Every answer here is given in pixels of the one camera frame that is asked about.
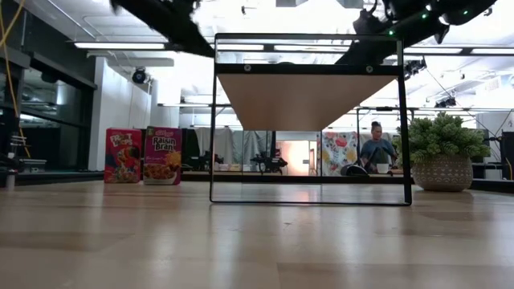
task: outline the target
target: rectangular frame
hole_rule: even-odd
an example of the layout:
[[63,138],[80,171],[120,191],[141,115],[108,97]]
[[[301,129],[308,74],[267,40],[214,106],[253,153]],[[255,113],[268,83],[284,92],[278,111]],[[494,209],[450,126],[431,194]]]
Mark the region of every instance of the rectangular frame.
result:
[[[218,40],[220,39],[288,39],[288,40],[371,40],[371,41],[395,41],[397,46],[397,65],[338,65],[338,64],[233,64],[218,63]],[[253,34],[253,33],[224,33],[216,34],[214,37],[214,77],[213,77],[213,98],[210,115],[210,151],[214,163],[214,134],[216,128],[216,91],[218,74],[222,73],[244,73],[244,74],[324,74],[324,75],[394,75],[398,80],[398,98],[400,102],[400,124],[402,132],[403,156],[403,202],[301,202],[301,201],[219,201],[213,199],[214,188],[214,166],[209,167],[209,200],[213,203],[237,203],[237,204],[293,204],[293,205],[355,205],[355,206],[410,206],[412,204],[412,183],[410,177],[410,154],[408,136],[408,116],[406,102],[405,75],[403,70],[403,41],[395,37],[385,35],[326,35],[326,34]]]

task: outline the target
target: wooden panel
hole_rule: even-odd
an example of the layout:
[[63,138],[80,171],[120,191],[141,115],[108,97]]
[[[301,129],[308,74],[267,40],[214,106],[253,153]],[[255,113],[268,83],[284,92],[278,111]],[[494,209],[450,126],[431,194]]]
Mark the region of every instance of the wooden panel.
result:
[[244,75],[219,80],[245,130],[319,132],[394,80],[391,75]]

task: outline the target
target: wooden floor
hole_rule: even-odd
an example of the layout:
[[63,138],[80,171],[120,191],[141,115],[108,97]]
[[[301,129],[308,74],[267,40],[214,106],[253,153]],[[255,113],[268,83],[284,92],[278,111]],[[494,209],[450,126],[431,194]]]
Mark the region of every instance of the wooden floor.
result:
[[[302,185],[217,189],[317,197]],[[509,195],[415,192],[411,207],[237,206],[211,205],[207,192],[206,183],[101,182],[0,192],[0,288],[514,288]],[[373,199],[402,196],[402,187],[324,192]]]

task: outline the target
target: metal stand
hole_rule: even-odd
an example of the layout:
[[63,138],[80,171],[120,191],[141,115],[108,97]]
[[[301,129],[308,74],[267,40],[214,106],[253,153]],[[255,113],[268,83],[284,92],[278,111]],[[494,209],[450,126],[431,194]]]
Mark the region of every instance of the metal stand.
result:
[[[397,57],[398,64],[394,66],[381,66],[375,65],[302,65],[302,64],[243,64],[243,63],[218,63],[218,41],[222,41],[222,44],[226,44],[227,40],[237,39],[238,44],[244,43],[244,40],[248,40],[248,44],[260,43],[259,39],[265,39],[261,42],[265,47],[273,46],[275,44],[280,45],[280,40],[303,40],[305,41],[316,41],[319,39],[332,39],[332,40],[353,40],[353,41],[394,41],[397,43]],[[367,35],[301,35],[301,34],[217,34],[214,38],[214,50],[216,56],[214,57],[214,81],[213,81],[213,99],[211,106],[211,119],[210,119],[210,151],[212,152],[211,163],[214,163],[214,132],[216,128],[216,91],[217,91],[217,78],[218,75],[226,74],[273,74],[273,75],[391,75],[398,80],[398,91],[399,91],[399,112],[401,121],[401,132],[402,132],[402,151],[403,151],[403,197],[402,202],[301,202],[301,201],[223,201],[216,200],[213,198],[214,189],[214,166],[210,166],[210,189],[209,199],[214,203],[253,203],[253,204],[299,204],[299,205],[360,205],[360,206],[409,206],[412,203],[412,187],[410,178],[410,158],[409,158],[409,136],[408,136],[408,121],[407,121],[407,105],[406,105],[406,88],[405,88],[405,76],[403,70],[403,42],[402,40],[395,39],[386,35],[380,36],[367,36]],[[274,52],[272,49],[267,51],[254,51],[260,53]],[[316,183],[323,184],[327,180],[327,177],[314,177],[318,181]],[[346,183],[356,183],[354,178],[349,177]]]

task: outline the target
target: ceiling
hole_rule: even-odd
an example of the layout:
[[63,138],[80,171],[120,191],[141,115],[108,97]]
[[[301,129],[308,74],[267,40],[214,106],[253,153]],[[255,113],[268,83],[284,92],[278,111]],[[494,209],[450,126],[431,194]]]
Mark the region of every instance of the ceiling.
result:
[[[246,7],[246,15],[242,15],[241,6]],[[27,0],[26,7],[31,13],[76,41],[165,41],[131,14],[122,12],[115,16],[110,10],[108,0]],[[490,16],[479,16],[463,26],[453,26],[444,44],[511,46],[514,44],[514,31],[501,27],[513,26],[513,10],[514,1],[498,0]],[[202,34],[209,38],[217,32],[344,34],[351,31],[351,23],[357,16],[358,10],[345,9],[337,0],[308,0],[295,8],[277,8],[275,0],[204,0],[195,13],[194,20],[199,24]],[[420,44],[434,45],[435,42],[428,39]],[[277,55],[243,55],[243,59],[251,60],[269,60],[271,57],[276,58]],[[278,57],[304,63],[316,58],[312,55],[302,59],[290,55]],[[183,95],[205,96],[212,93],[212,59],[173,52],[125,52],[117,58],[173,58],[174,69],[180,71],[178,74],[181,76]],[[440,96],[444,93],[441,85],[447,90],[470,93],[484,78],[491,78],[497,73],[510,74],[514,67],[514,58],[509,57],[429,56],[426,61],[430,73],[424,71],[406,83],[413,106],[414,103],[425,103],[427,98]],[[166,72],[161,67],[156,74],[166,75]],[[466,76],[465,79],[460,79],[462,74]],[[397,99],[396,91],[392,83],[365,104],[380,105],[380,100],[385,102]]]

